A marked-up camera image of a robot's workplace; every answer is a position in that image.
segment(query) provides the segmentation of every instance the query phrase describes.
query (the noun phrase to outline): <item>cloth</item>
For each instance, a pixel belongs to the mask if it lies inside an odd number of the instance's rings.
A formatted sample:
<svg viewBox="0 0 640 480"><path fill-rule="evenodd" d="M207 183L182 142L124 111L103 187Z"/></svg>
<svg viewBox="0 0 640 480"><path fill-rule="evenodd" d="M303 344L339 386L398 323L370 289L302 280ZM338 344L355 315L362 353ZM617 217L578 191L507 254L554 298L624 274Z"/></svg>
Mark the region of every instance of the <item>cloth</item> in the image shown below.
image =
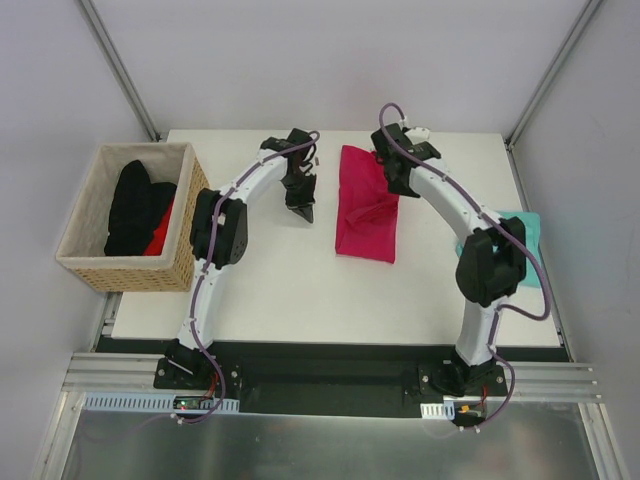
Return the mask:
<svg viewBox="0 0 640 480"><path fill-rule="evenodd" d="M533 256L536 257L538 263L540 263L540 215L535 212L498 212L504 218L513 218L518 217L524 223L526 236L526 247L527 249L533 253ZM456 253L458 256L462 254L462 245L458 243L456 245ZM533 265L531 261L527 259L527 276L520 283L520 285L525 285L528 287L538 287L540 288L540 280L538 279L538 275L536 275L536 271L533 269Z"/></svg>
<svg viewBox="0 0 640 480"><path fill-rule="evenodd" d="M173 209L173 199L169 204L169 208L162 216L160 225L153 231L153 240L144 251L145 256L162 255L164 241L167 238L167 230L169 230L169 220L171 220L171 210Z"/></svg>
<svg viewBox="0 0 640 480"><path fill-rule="evenodd" d="M120 172L111 202L105 255L142 255L175 192L172 183L152 184L140 160L127 164Z"/></svg>
<svg viewBox="0 0 640 480"><path fill-rule="evenodd" d="M395 263L398 199L387 191L382 165L375 156L344 145L336 253Z"/></svg>

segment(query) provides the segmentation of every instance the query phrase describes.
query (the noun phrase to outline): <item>red cloth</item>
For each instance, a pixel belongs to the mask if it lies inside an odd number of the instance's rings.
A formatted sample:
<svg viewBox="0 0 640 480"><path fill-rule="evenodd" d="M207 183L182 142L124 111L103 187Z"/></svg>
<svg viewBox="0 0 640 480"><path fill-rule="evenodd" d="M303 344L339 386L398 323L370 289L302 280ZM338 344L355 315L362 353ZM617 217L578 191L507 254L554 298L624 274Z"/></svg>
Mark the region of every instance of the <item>red cloth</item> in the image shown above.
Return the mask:
<svg viewBox="0 0 640 480"><path fill-rule="evenodd" d="M399 197L372 153L342 147L339 197L336 253L394 263Z"/></svg>
<svg viewBox="0 0 640 480"><path fill-rule="evenodd" d="M162 220L160 220L160 225L153 231L153 240L147 246L147 249L144 251L144 256L154 256L161 255L162 248L164 247L164 241L167 238L167 230L169 229L169 220L171 220L171 210L173 209L173 200L169 204L169 208L164 212L162 216Z"/></svg>

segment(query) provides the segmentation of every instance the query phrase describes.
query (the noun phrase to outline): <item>white table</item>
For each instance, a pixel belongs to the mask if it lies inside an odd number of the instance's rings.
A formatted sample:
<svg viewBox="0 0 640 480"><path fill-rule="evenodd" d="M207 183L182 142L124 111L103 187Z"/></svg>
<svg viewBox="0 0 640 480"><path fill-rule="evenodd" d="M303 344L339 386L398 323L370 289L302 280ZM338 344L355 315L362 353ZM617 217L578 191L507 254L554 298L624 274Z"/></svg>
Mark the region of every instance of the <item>white table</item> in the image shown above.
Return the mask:
<svg viewBox="0 0 640 480"><path fill-rule="evenodd" d="M169 142L191 142L215 189L252 162L260 143L282 131L172 130ZM401 198L395 265L336 256L338 167L342 145L371 148L371 132L321 132L315 223L284 205L274 185L249 211L249 246L231 274L215 325L220 340L366 344L455 343L464 301L454 272L455 238L422 199ZM498 134L432 133L452 175L494 210L521 210ZM115 338L175 338L188 293L125 293ZM512 303L542 311L541 291L520 287ZM503 346L557 347L552 319L534 322L505 312Z"/></svg>

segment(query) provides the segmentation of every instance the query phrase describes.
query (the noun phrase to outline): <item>white wall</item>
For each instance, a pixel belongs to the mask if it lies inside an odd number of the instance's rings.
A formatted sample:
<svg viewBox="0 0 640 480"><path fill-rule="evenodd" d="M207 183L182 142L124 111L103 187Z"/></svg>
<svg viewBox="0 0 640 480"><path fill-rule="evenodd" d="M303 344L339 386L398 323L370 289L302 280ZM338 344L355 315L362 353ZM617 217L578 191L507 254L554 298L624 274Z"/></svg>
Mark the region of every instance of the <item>white wall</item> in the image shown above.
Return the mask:
<svg viewBox="0 0 640 480"><path fill-rule="evenodd" d="M54 254L96 146L144 141L74 2L0 14L0 478L28 478L102 297Z"/></svg>
<svg viewBox="0 0 640 480"><path fill-rule="evenodd" d="M515 153L571 345L640 478L640 2L605 2Z"/></svg>
<svg viewBox="0 0 640 480"><path fill-rule="evenodd" d="M96 0L154 121L508 134L585 0Z"/></svg>

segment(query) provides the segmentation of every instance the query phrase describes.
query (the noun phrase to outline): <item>basket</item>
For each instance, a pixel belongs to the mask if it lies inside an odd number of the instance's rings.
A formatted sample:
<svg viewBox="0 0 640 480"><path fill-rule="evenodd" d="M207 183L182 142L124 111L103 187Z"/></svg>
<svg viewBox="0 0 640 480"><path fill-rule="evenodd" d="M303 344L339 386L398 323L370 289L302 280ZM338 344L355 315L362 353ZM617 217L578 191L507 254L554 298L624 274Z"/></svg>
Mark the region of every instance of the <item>basket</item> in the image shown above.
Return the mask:
<svg viewBox="0 0 640 480"><path fill-rule="evenodd" d="M111 202L120 172L140 160L152 182L177 185L167 237L159 256L107 257ZM56 259L100 292L188 291L193 278L189 243L196 197L208 182L189 143L102 145L71 214Z"/></svg>

